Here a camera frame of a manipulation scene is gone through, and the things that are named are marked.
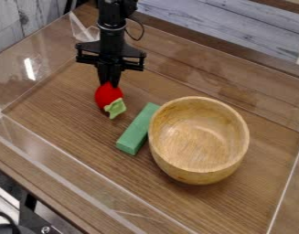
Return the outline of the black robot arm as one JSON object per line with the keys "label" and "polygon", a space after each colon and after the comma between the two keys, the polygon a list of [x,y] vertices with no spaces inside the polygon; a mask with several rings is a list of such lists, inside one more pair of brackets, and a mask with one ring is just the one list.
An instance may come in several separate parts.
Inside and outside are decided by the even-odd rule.
{"label": "black robot arm", "polygon": [[100,84],[107,82],[119,87],[122,73],[128,70],[144,69],[146,52],[130,46],[124,35],[127,19],[136,11],[138,0],[96,0],[99,17],[96,25],[100,39],[75,45],[76,62],[94,65],[98,70]]}

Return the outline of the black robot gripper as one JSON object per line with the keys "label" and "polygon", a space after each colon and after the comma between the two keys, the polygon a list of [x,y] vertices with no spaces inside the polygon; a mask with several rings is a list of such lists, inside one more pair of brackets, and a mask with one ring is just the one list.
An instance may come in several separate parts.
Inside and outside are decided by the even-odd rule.
{"label": "black robot gripper", "polygon": [[[77,50],[76,62],[96,65],[98,77],[102,85],[110,80],[112,87],[118,88],[123,69],[136,71],[144,69],[147,53],[131,47],[127,43],[122,44],[122,49],[116,52],[103,51],[99,41],[77,43],[75,49]],[[119,64],[111,67],[110,77],[107,64],[102,62]]]}

